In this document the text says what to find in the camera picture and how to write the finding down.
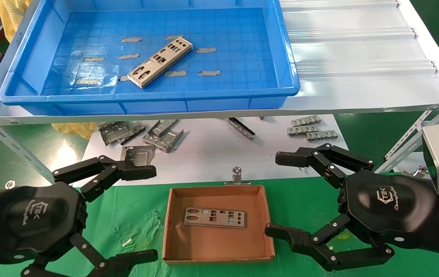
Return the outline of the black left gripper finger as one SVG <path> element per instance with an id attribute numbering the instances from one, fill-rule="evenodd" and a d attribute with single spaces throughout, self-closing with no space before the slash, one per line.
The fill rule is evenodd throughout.
<path id="1" fill-rule="evenodd" d="M 98 156 L 64 168 L 54 170 L 52 176 L 56 182 L 73 184 L 89 177 L 92 179 L 81 187 L 80 194 L 91 203 L 112 187 L 118 180 L 146 180 L 156 177 L 154 165 L 135 165 L 132 161 L 116 161 L 107 156 Z"/>
<path id="2" fill-rule="evenodd" d="M 104 259 L 80 233 L 72 235 L 69 241 L 94 266 L 87 275 L 88 277 L 127 277 L 134 266 L 158 260 L 158 251 L 154 249 L 118 254 Z M 48 258 L 39 256 L 21 272 L 21 276 L 64 277 L 64 275 L 46 270 L 45 267 L 48 263 Z"/>

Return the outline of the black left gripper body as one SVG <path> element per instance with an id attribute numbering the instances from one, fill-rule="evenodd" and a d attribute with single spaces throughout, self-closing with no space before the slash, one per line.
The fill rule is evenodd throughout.
<path id="1" fill-rule="evenodd" d="M 61 258 L 87 216 L 85 200 L 66 184 L 0 190 L 0 264 Z"/>

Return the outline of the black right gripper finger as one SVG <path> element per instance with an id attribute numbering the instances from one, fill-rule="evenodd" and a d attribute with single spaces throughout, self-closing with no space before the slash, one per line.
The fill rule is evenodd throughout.
<path id="1" fill-rule="evenodd" d="M 373 161 L 331 144 L 315 148 L 300 147 L 295 152 L 277 152 L 275 163 L 295 168 L 311 167 L 335 189 L 344 188 L 346 179 L 346 174 L 337 165 L 353 172 L 374 168 Z"/>
<path id="2" fill-rule="evenodd" d="M 344 231 L 350 222 L 348 215 L 341 214 L 315 234 L 269 223 L 264 233 L 268 237 L 286 241 L 291 252 L 310 256 L 328 272 L 382 265 L 394 256 L 392 248 L 374 238 L 370 238 L 370 248 L 342 252 L 329 249 L 327 243 Z"/>

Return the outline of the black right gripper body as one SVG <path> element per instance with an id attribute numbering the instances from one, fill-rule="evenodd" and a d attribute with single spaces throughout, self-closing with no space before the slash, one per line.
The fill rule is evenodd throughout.
<path id="1" fill-rule="evenodd" d="M 430 180 L 359 171 L 348 176 L 339 196 L 346 228 L 362 242 L 423 247 L 439 197 Z"/>

